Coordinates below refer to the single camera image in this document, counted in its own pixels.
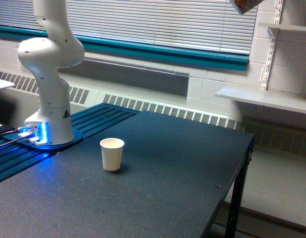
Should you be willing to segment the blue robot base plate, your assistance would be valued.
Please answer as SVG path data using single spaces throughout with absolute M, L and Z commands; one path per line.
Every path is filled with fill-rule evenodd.
M 82 133 L 79 132 L 78 130 L 74 129 L 73 130 L 74 132 L 74 136 L 75 138 L 71 141 L 71 142 L 68 142 L 68 143 L 65 143 L 65 144 L 38 144 L 36 143 L 35 144 L 35 141 L 37 140 L 36 137 L 32 137 L 32 138 L 27 138 L 27 139 L 24 139 L 23 137 L 28 135 L 28 134 L 31 134 L 32 132 L 31 131 L 27 131 L 27 132 L 24 132 L 24 133 L 11 133 L 11 134 L 8 134 L 8 135 L 5 135 L 2 137 L 2 139 L 4 141 L 12 141 L 12 140 L 16 140 L 16 139 L 19 139 L 21 138 L 21 140 L 18 140 L 16 141 L 17 144 L 19 145 L 22 145 L 22 146 L 25 146 L 25 147 L 28 147 L 28 148 L 32 148 L 34 150 L 39 150 L 39 151 L 62 151 L 62 150 L 65 150 L 77 143 L 79 143 L 80 141 L 82 141 Z

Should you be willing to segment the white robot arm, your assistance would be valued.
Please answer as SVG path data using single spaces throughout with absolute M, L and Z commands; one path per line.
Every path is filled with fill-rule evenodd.
M 64 0 L 35 0 L 33 7 L 36 21 L 48 36 L 24 40 L 18 47 L 18 58 L 33 74 L 39 89 L 39 109 L 24 124 L 37 126 L 30 141 L 38 146 L 65 144 L 75 136 L 69 84 L 61 79 L 58 69 L 80 64 L 84 47 L 69 26 Z

